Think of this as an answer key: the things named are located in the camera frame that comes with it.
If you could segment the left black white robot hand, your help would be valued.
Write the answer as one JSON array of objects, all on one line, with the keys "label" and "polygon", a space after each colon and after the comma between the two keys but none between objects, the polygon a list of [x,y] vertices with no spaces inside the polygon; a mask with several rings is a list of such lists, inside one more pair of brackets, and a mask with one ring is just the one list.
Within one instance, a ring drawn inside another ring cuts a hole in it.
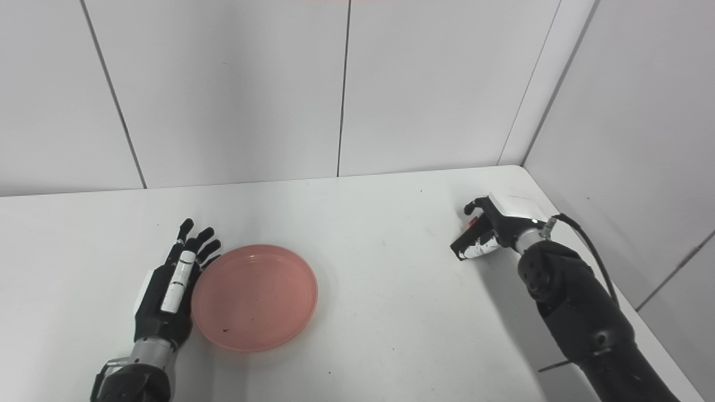
[{"label": "left black white robot hand", "polygon": [[221,242],[213,227],[194,237],[187,218],[162,265],[151,272],[145,294],[135,313],[134,341],[161,340],[176,352],[193,328],[192,295],[200,275],[219,257]]}]

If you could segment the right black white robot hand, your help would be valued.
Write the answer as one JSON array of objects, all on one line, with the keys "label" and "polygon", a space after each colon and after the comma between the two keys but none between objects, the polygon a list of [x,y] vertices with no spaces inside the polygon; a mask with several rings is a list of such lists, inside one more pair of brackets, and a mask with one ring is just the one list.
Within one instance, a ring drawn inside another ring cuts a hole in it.
[{"label": "right black white robot hand", "polygon": [[467,229],[450,249],[458,260],[469,260],[510,248],[523,254],[531,245],[549,239],[549,218],[533,199],[490,193],[475,198],[463,208],[471,217]]}]

